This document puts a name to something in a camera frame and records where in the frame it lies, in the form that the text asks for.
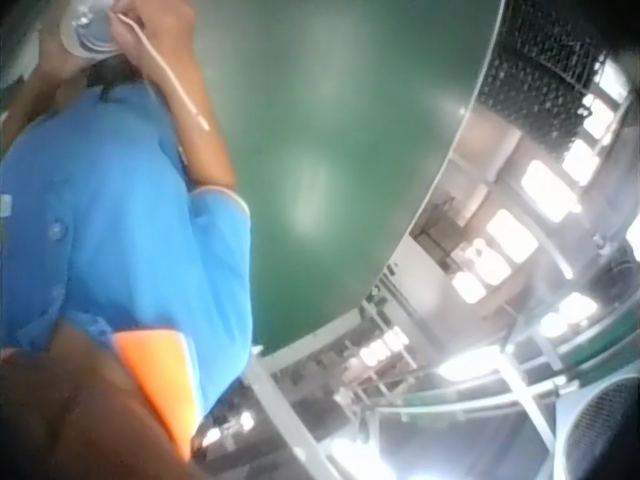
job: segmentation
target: orange object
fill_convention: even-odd
[[[139,330],[117,333],[114,342],[178,451],[189,460],[199,418],[184,336],[173,330]]]

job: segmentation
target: white cable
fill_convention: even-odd
[[[158,64],[162,67],[162,69],[168,75],[169,80],[171,80],[171,83],[175,87],[176,91],[178,92],[178,95],[180,95],[180,98],[182,99],[186,107],[189,109],[189,111],[191,111],[191,113],[193,113],[193,115],[196,117],[196,119],[198,120],[202,128],[204,128],[206,131],[210,131],[211,127],[209,126],[209,122],[207,122],[207,120],[198,111],[194,103],[191,101],[191,98],[189,98],[189,95],[187,95],[187,92],[185,92],[184,88],[182,88],[180,81],[173,73],[173,70],[171,70],[171,67],[167,65],[167,62],[164,61],[164,58],[162,58],[162,56],[153,47],[153,45],[151,45],[151,42],[149,42],[149,39],[144,34],[142,29],[138,26],[138,24],[133,20],[125,17],[121,13],[117,14],[117,17],[120,20],[122,20],[124,23],[129,25],[131,28],[133,28],[133,30],[138,35],[138,38],[140,38],[140,41],[142,42],[142,44],[145,46],[145,48],[149,51],[151,56],[158,62]]]

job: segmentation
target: blue shirt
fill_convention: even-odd
[[[4,347],[46,349],[60,318],[107,347],[173,329],[206,412],[249,357],[248,211],[232,192],[190,188],[144,85],[98,94],[32,125],[0,164]]]

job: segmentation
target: hand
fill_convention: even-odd
[[[174,72],[197,65],[193,48],[196,15],[190,0],[120,0],[110,14],[116,44],[145,77],[162,87],[168,81],[166,72],[133,27],[117,14],[143,25],[147,40]]]

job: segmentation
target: green wall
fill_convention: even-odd
[[[499,0],[200,0],[198,55],[253,217],[256,343],[356,307],[433,184]]]

